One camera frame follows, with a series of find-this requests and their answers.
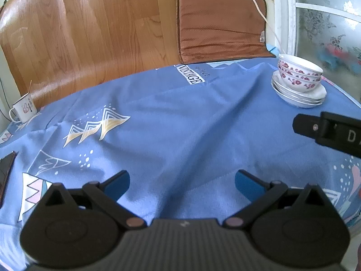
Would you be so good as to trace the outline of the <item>white floral bowl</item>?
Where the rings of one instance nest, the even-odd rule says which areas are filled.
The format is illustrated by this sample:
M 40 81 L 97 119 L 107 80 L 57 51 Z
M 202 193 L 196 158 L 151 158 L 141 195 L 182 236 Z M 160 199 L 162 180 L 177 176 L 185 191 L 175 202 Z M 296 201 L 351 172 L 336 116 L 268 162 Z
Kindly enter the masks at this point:
M 296 79 L 303 79 L 303 80 L 311 81 L 311 82 L 321 81 L 321 76 L 319 76 L 319 75 L 314 76 L 314 75 L 307 75 L 304 73 L 299 73 L 297 71 L 287 69 L 282 65 L 278 65 L 278 69 L 280 71 L 280 75 L 282 78 L 287 78 L 287 77 L 292 76 Z
M 297 92 L 308 92 L 312 91 L 320 84 L 319 81 L 308 81 L 305 79 L 297 78 L 293 75 L 290 75 L 288 73 L 279 71 L 281 80 L 283 83 L 291 88 L 294 91 Z
M 297 73 L 311 76 L 321 76 L 324 73 L 323 69 L 320 66 L 297 56 L 292 56 L 289 54 L 279 54 L 278 59 L 282 67 Z

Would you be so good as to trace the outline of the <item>dark phone at edge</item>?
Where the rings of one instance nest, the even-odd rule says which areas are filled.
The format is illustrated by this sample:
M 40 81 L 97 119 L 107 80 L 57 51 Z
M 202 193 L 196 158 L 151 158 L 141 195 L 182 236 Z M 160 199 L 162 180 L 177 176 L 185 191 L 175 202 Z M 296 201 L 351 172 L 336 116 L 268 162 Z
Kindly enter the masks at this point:
M 7 185 L 10 179 L 10 173 L 12 171 L 12 167 L 15 161 L 16 156 L 18 155 L 17 152 L 12 151 L 10 154 L 6 155 L 5 157 L 1 158 L 0 161 L 0 208 L 3 207 L 4 200 L 5 200 L 5 193 L 7 190 Z

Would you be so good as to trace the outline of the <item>blue patterned tablecloth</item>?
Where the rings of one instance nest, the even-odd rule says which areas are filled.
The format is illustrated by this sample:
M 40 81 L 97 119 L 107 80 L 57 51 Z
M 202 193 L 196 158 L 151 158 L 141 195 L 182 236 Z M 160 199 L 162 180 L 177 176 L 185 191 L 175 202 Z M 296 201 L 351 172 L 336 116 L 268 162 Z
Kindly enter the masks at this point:
M 23 270 L 20 233 L 51 184 L 79 188 L 126 170 L 119 203 L 154 218 L 225 219 L 248 203 L 245 169 L 291 187 L 318 184 L 347 226 L 360 225 L 360 159 L 295 134 L 301 108 L 271 86 L 277 61 L 172 65 L 119 78 L 10 124 L 1 155 L 16 152 L 1 207 L 1 269 Z

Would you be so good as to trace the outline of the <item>frosted glass window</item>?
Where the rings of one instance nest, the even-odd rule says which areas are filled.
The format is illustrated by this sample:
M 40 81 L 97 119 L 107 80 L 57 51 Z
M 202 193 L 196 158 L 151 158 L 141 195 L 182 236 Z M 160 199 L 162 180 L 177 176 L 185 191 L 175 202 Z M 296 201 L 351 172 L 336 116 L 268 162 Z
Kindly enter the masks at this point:
M 360 100 L 360 0 L 274 0 L 281 47 Z

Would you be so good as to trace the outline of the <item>white enamel mug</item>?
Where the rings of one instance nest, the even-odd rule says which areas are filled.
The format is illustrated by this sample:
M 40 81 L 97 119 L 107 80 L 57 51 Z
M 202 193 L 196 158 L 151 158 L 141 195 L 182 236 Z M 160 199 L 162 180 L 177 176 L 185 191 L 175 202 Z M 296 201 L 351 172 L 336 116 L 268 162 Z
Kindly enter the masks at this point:
M 24 94 L 9 110 L 10 120 L 14 123 L 27 123 L 37 114 L 37 108 L 30 93 Z

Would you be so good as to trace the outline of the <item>brown seat cushion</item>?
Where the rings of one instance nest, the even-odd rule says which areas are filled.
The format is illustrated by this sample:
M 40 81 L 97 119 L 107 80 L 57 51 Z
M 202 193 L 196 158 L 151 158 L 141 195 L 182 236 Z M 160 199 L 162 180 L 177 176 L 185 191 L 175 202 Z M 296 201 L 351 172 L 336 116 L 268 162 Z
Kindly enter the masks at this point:
M 266 0 L 177 0 L 180 62 L 271 58 Z

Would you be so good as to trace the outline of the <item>wooden laminate board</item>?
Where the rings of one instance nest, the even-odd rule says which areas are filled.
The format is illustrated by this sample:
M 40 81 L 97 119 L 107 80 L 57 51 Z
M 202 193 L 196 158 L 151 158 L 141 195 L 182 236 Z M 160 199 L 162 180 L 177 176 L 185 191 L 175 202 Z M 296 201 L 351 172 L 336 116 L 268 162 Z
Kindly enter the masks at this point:
M 38 106 L 179 62 L 176 0 L 1 0 L 15 96 Z

